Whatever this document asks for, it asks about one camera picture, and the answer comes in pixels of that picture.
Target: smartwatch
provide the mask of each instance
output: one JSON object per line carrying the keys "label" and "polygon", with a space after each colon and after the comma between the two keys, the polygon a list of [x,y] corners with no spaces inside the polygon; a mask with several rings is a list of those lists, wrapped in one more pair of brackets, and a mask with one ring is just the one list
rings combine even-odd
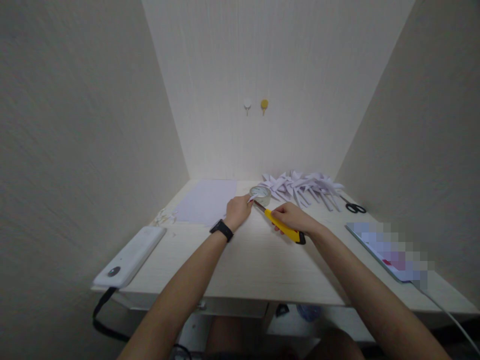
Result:
{"label": "smartwatch", "polygon": [[234,233],[232,232],[232,230],[230,230],[229,227],[225,225],[222,219],[218,220],[218,222],[215,225],[213,225],[213,227],[210,229],[210,234],[213,234],[217,230],[226,236],[227,243],[230,242],[230,239],[232,238],[232,236],[234,236]]}

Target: person's right hand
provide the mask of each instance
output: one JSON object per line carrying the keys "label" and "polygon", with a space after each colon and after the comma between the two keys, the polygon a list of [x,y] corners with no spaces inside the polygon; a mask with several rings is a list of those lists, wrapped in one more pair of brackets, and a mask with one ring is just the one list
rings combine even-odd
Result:
{"label": "person's right hand", "polygon": [[271,212],[271,215],[289,228],[307,233],[308,235],[323,226],[291,202],[280,205]]}

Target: wall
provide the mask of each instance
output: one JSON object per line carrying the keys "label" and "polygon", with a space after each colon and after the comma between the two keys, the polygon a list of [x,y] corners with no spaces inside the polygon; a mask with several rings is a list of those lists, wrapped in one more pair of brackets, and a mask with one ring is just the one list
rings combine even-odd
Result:
{"label": "wall", "polygon": [[480,308],[480,5],[418,3],[337,180]]}
{"label": "wall", "polygon": [[188,180],[142,4],[3,1],[0,20],[1,357],[114,359],[91,282]]}
{"label": "wall", "polygon": [[243,180],[337,174],[413,4],[142,2],[190,177]]}

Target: scissors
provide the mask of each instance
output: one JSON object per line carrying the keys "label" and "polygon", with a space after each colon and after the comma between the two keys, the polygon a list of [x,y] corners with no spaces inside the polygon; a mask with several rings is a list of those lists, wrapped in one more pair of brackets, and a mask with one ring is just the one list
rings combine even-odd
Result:
{"label": "scissors", "polygon": [[357,204],[354,204],[354,203],[351,203],[350,201],[348,201],[346,198],[344,198],[342,195],[338,194],[338,196],[340,196],[344,202],[346,202],[346,209],[349,211],[349,212],[352,212],[354,214],[356,213],[362,213],[362,214],[365,214],[367,212],[367,210],[365,210],[364,207],[361,207],[360,205],[357,205]]}

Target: person's left hand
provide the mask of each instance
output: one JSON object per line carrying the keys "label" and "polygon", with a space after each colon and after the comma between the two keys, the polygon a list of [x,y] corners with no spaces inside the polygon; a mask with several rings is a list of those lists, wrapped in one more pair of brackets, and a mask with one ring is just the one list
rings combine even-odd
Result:
{"label": "person's left hand", "polygon": [[233,233],[244,223],[252,211],[252,205],[254,202],[250,201],[247,203],[249,199],[249,194],[235,196],[226,206],[226,217],[223,222]]}

